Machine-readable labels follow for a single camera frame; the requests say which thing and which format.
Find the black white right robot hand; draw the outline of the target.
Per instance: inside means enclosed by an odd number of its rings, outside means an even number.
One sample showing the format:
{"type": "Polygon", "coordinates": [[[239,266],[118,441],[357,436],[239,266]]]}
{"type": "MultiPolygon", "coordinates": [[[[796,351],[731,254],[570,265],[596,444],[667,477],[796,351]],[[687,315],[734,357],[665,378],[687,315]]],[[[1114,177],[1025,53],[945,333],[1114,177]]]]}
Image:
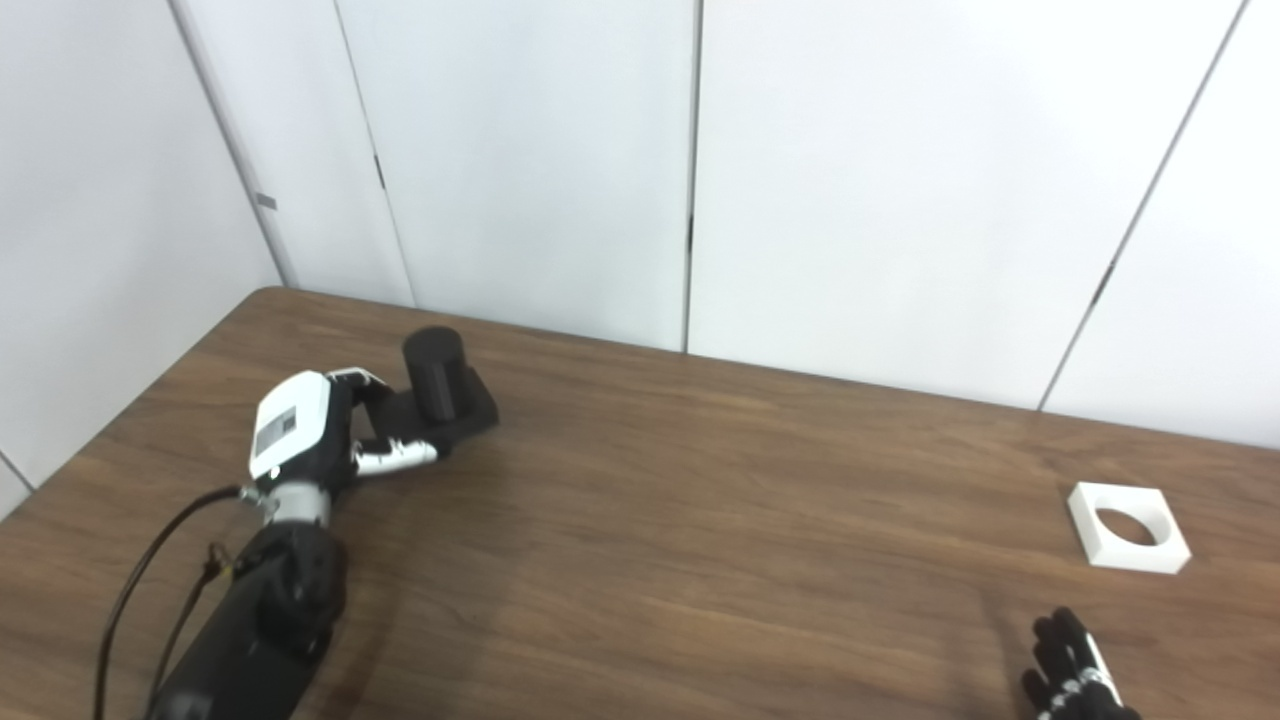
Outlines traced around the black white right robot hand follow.
{"type": "Polygon", "coordinates": [[[1036,719],[1140,719],[1126,705],[1085,624],[1069,607],[1032,625],[1036,666],[1020,678],[1036,719]]]}

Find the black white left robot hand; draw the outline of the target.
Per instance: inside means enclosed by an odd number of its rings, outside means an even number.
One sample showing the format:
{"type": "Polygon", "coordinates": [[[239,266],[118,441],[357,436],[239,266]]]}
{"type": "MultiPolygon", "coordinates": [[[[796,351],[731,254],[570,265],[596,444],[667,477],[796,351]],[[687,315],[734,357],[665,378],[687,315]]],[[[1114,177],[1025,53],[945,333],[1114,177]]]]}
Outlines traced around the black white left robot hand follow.
{"type": "Polygon", "coordinates": [[[443,460],[448,448],[424,439],[352,436],[357,407],[374,410],[392,397],[388,383],[357,366],[300,372],[275,386],[253,424],[248,470],[257,492],[301,483],[335,496],[360,478],[443,460]]]}

